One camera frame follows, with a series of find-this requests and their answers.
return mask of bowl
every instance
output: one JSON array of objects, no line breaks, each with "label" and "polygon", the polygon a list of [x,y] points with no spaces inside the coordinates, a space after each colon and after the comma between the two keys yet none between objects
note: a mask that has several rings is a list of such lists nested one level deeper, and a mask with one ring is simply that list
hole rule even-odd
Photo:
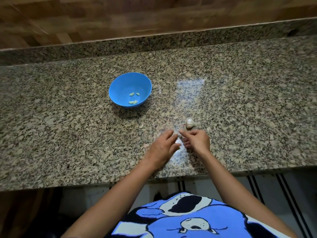
[{"label": "bowl", "polygon": [[109,97],[117,105],[135,108],[147,100],[151,91],[152,83],[147,76],[141,73],[126,73],[113,80],[109,88]]}]

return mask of forearm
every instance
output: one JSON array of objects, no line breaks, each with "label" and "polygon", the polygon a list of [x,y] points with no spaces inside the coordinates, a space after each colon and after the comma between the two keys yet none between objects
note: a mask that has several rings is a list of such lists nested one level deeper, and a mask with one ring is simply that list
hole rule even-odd
[{"label": "forearm", "polygon": [[150,164],[141,161],[135,169],[87,210],[62,237],[104,237],[129,211],[154,171]]},{"label": "forearm", "polygon": [[287,236],[296,237],[282,220],[256,199],[210,152],[202,154],[201,160],[226,204]]}]

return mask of striped floor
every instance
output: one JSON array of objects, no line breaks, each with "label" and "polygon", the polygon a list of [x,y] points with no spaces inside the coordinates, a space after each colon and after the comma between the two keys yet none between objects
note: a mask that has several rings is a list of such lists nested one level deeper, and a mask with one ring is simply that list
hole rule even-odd
[{"label": "striped floor", "polygon": [[[317,172],[251,175],[237,179],[291,227],[298,237],[317,237]],[[107,186],[64,188],[60,213],[79,216],[108,190]],[[192,194],[221,200],[216,187],[208,177],[196,180],[184,179],[178,182],[146,184],[131,209],[152,202],[157,192],[164,197],[177,191],[189,191]]]}]

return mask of shirt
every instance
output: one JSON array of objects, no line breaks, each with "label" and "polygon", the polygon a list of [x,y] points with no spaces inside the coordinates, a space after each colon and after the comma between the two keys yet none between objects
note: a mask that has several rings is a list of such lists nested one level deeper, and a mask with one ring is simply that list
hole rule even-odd
[{"label": "shirt", "polygon": [[187,192],[135,208],[110,237],[288,237],[215,199]]}]

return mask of person's left arm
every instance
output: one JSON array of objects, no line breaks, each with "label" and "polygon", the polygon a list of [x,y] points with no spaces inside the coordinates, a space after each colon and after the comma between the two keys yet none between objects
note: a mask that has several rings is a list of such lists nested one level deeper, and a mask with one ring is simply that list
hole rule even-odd
[{"label": "person's left arm", "polygon": [[177,135],[167,130],[154,141],[139,164],[93,207],[87,210],[61,238],[104,237],[127,214],[151,175],[179,149]]}]

